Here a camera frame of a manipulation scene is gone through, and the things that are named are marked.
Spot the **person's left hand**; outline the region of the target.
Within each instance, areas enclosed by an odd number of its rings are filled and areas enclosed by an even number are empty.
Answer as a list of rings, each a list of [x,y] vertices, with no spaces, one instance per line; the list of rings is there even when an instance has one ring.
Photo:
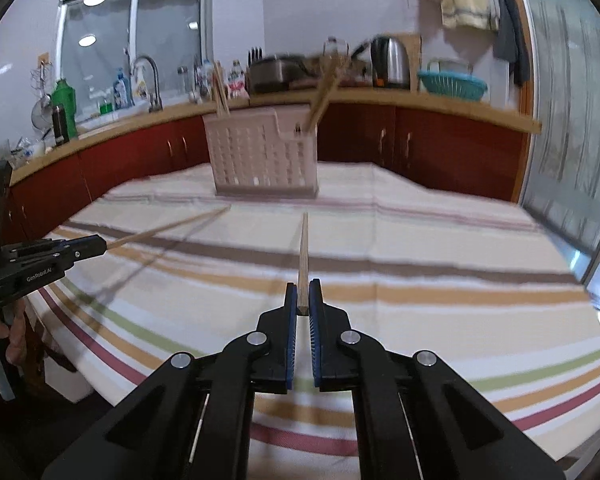
[[[0,339],[7,339],[6,359],[12,365],[20,365],[27,356],[26,331],[27,323],[24,315],[24,301],[17,300],[12,305],[14,319],[12,325],[8,326],[0,321]]]

